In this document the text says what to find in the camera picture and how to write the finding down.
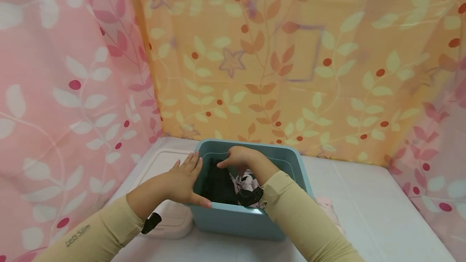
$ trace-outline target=left hand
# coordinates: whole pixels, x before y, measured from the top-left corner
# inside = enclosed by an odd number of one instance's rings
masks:
[[[160,175],[166,199],[176,203],[190,203],[210,208],[212,206],[210,200],[193,192],[194,182],[201,169],[202,158],[199,158],[199,151],[197,151],[194,154],[190,153],[183,164],[178,160],[172,169]]]

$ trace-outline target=black wristband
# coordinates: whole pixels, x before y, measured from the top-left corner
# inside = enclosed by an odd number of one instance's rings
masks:
[[[141,234],[145,235],[152,231],[161,221],[162,217],[158,213],[152,213],[151,216],[145,220]]]

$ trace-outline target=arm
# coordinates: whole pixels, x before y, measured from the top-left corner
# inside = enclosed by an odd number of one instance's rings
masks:
[[[264,190],[265,211],[309,262],[362,262],[318,204],[258,151],[233,147],[219,167],[249,167]]]
[[[107,207],[99,210],[42,252],[34,262],[108,262],[144,226],[145,219],[166,199],[211,207],[193,193],[202,167],[198,154],[178,160],[167,173],[152,177]]]

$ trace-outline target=clothing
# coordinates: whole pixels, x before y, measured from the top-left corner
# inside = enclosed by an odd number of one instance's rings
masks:
[[[318,204],[286,173],[274,174],[263,190],[266,213],[306,261],[363,261]],[[34,262],[108,262],[142,227],[143,220],[131,210],[124,196],[65,234]]]
[[[257,179],[254,177],[254,174],[252,174],[252,171],[250,169],[246,170],[245,173],[242,176],[237,175],[236,177],[233,177],[232,174],[230,174],[230,179],[233,182],[234,185],[234,191],[236,192],[236,196],[238,198],[238,204],[242,206],[247,206],[247,207],[254,207],[256,209],[263,209],[264,204],[258,200],[256,203],[253,204],[243,204],[241,202],[240,195],[245,192],[254,192],[259,186],[259,183],[257,182]]]
[[[238,204],[230,172],[217,167],[221,160],[211,159],[200,195],[213,203]]]

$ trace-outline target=right hand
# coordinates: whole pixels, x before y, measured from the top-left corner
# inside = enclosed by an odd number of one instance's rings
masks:
[[[219,162],[217,167],[236,167],[236,171],[240,176],[249,168],[261,186],[279,171],[278,167],[261,152],[243,146],[231,147],[228,150],[227,159]]]

